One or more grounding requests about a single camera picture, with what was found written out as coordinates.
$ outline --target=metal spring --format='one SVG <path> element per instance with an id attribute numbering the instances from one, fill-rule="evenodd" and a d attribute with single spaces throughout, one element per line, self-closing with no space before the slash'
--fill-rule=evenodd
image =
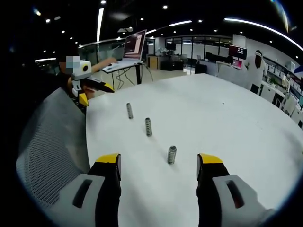
<path id="1" fill-rule="evenodd" d="M 127 108 L 128 118 L 129 118 L 129 119 L 133 119 L 134 116 L 133 116 L 131 104 L 130 104 L 130 103 L 127 103 L 127 104 L 126 104 L 126 108 Z"/>
<path id="2" fill-rule="evenodd" d="M 146 135 L 152 135 L 152 123 L 149 117 L 145 118 L 145 128 L 146 128 Z"/>
<path id="3" fill-rule="evenodd" d="M 174 164 L 175 163 L 176 153 L 177 153 L 176 146 L 170 146 L 169 154 L 167 156 L 167 163 L 168 164 Z"/>

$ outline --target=floor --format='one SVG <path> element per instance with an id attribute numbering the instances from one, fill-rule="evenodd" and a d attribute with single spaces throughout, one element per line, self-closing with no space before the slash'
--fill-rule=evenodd
<path id="1" fill-rule="evenodd" d="M 157 81 L 160 79 L 167 79 L 167 78 L 172 78 L 172 77 L 179 77 L 179 76 L 184 76 L 184 75 L 191 75 L 194 74 L 195 69 L 186 67 L 181 70 L 175 70 L 175 71 L 163 71 L 163 70 L 152 70 L 152 69 L 147 69 L 145 66 L 143 66 L 143 76 L 142 76 L 142 83 L 151 83 L 153 81 Z M 121 81 L 119 83 L 118 76 L 119 73 L 122 74 L 120 76 Z M 110 86 L 114 88 L 115 91 L 119 89 L 125 89 L 131 86 L 134 86 L 137 84 L 137 77 L 136 77 L 136 70 L 135 67 L 130 68 L 127 72 L 126 75 L 124 74 L 123 70 L 117 71 L 112 74 L 106 74 L 103 71 L 97 72 L 94 74 L 95 77 L 101 78 L 102 81 L 108 83 Z M 97 91 L 95 92 L 95 97 L 104 94 L 103 91 Z"/>

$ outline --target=white table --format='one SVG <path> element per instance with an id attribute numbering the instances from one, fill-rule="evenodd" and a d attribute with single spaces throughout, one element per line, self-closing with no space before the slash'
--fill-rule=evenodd
<path id="1" fill-rule="evenodd" d="M 279 91 L 278 89 L 276 89 L 275 87 L 271 86 L 269 83 L 262 81 L 261 84 L 263 84 L 263 86 L 266 86 L 269 89 L 274 90 L 278 95 L 280 95 L 282 98 L 285 97 L 285 94 L 282 91 Z"/>
<path id="2" fill-rule="evenodd" d="M 122 155 L 121 227 L 198 226 L 198 153 L 221 158 L 266 208 L 277 208 L 300 174 L 303 131 L 267 100 L 225 80 L 207 74 L 164 79 L 89 103 L 90 165 L 104 154 Z M 171 145 L 178 149 L 173 165 L 167 164 Z"/>

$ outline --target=ceiling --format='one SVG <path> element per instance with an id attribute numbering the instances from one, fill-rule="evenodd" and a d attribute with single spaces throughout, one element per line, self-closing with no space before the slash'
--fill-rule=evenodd
<path id="1" fill-rule="evenodd" d="M 23 2 L 18 9 L 20 12 L 14 14 L 11 19 L 15 22 L 14 39 L 11 45 L 21 46 L 26 55 L 41 59 L 54 57 L 53 51 L 66 42 L 78 42 L 77 45 L 95 42 L 98 9 L 104 7 L 100 40 L 125 37 L 143 29 L 148 31 L 157 29 L 150 34 L 154 37 L 161 34 L 169 37 L 191 33 L 232 36 L 242 31 L 247 38 L 271 45 L 293 59 L 299 56 L 296 61 L 302 64 L 303 52 L 281 36 L 256 26 L 224 21 L 224 18 L 229 17 L 263 24 L 287 35 L 303 46 L 303 20 L 294 1 L 280 1 L 290 21 L 288 32 L 274 3 L 274 0 L 108 0 L 105 5 L 101 5 L 100 0 L 89 0 L 86 4 L 83 1 L 71 0 Z M 41 15 L 36 15 L 33 8 L 36 8 Z M 174 27 L 168 26 L 186 20 L 193 22 Z M 133 29 L 125 35 L 118 32 L 120 28 L 130 26 Z"/>

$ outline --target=hand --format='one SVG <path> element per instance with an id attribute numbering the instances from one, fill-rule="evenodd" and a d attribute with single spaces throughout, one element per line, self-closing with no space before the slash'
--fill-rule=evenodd
<path id="1" fill-rule="evenodd" d="M 95 91 L 92 90 L 91 88 L 89 88 L 88 86 L 83 85 L 83 90 L 84 90 L 84 92 L 86 94 L 86 98 L 87 99 L 91 99 L 91 98 L 95 97 L 95 95 L 94 95 Z"/>
<path id="2" fill-rule="evenodd" d="M 118 61 L 115 58 L 107 58 L 104 61 L 102 61 L 102 63 L 104 63 L 104 65 L 108 66 L 112 63 L 117 63 Z"/>

